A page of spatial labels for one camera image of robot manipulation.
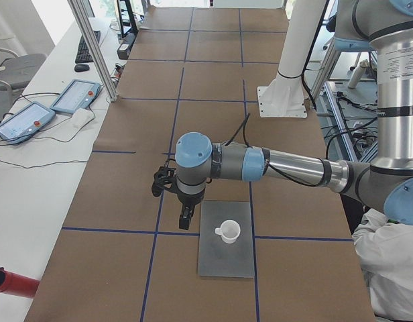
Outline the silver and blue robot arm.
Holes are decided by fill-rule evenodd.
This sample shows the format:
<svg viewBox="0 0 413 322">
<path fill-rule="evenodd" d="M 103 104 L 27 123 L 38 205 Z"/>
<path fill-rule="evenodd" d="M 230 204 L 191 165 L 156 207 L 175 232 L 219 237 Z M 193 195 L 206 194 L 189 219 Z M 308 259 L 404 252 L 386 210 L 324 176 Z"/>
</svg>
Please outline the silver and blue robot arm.
<svg viewBox="0 0 413 322">
<path fill-rule="evenodd" d="M 264 176 L 327 187 L 388 218 L 413 225 L 413 1 L 340 1 L 335 37 L 344 50 L 377 53 L 377 156 L 370 163 L 321 157 L 318 117 L 306 110 L 299 79 L 323 15 L 321 1 L 298 1 L 277 76 L 260 95 L 253 145 L 189 132 L 176 139 L 171 192 L 188 229 L 207 180 Z"/>
</svg>

